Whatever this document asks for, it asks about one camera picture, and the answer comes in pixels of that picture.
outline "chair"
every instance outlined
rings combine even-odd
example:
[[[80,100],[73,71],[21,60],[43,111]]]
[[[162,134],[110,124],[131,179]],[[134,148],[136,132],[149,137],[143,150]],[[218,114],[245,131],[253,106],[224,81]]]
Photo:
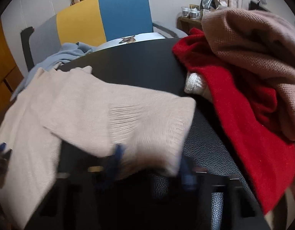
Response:
[[[156,27],[171,36],[187,36],[177,28],[152,22],[148,0],[84,0],[51,17],[35,31],[22,31],[21,39],[28,70],[57,53],[63,43],[84,42],[99,46],[107,41]]]

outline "clothing pile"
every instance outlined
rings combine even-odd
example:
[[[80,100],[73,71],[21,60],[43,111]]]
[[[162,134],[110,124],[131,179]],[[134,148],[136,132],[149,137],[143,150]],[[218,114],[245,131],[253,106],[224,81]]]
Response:
[[[175,176],[192,123],[190,97],[105,83],[91,67],[39,68],[0,126],[12,149],[0,204],[23,229],[55,182],[62,140],[97,157],[124,148],[119,178],[152,167]]]
[[[267,213],[295,175],[295,29],[241,9],[205,15],[202,27],[173,47],[185,91],[212,101]]]

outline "orange cabinet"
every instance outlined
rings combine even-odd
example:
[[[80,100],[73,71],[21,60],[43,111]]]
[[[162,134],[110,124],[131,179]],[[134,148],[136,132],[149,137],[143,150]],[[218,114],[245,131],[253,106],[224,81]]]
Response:
[[[12,91],[22,78],[23,76],[8,48],[0,20],[0,111],[8,105]]]

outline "white knit fabric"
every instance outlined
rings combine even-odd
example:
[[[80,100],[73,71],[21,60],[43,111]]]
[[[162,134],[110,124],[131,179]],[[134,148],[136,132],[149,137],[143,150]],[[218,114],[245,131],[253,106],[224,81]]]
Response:
[[[55,181],[61,140],[96,156],[122,143],[120,178],[145,167],[176,175],[195,101],[170,93],[105,83],[81,69],[42,69],[18,95],[0,127],[13,149],[0,203],[23,229]]]
[[[201,95],[212,103],[212,96],[204,77],[197,73],[188,73],[185,84],[185,93]]]

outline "jar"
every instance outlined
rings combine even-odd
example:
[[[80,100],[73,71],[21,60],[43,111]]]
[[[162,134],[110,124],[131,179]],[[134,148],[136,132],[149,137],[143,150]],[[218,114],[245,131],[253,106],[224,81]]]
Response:
[[[197,15],[197,9],[196,8],[192,8],[190,10],[190,19],[196,20],[196,15]]]
[[[182,9],[182,16],[188,17],[188,15],[190,13],[190,9],[188,7],[181,7],[181,9]]]

